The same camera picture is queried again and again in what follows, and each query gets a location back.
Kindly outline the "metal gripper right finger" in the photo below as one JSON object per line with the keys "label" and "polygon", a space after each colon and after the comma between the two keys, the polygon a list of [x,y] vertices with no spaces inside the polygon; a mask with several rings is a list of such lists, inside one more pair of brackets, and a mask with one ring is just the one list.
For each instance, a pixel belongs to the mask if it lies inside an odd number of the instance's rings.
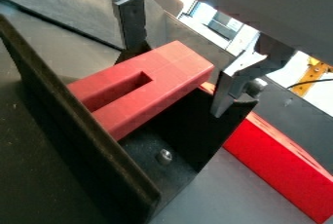
{"label": "metal gripper right finger", "polygon": [[238,100],[256,101],[266,82],[267,58],[258,52],[242,52],[230,65],[219,71],[214,88],[211,113],[219,118]]}

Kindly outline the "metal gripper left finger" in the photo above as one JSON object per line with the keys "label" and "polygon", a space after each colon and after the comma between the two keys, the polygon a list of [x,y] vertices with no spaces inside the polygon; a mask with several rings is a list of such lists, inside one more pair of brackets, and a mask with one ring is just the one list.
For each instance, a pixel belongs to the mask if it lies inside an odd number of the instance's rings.
{"label": "metal gripper left finger", "polygon": [[121,42],[124,48],[131,50],[140,46],[147,37],[144,0],[112,0],[112,3]]}

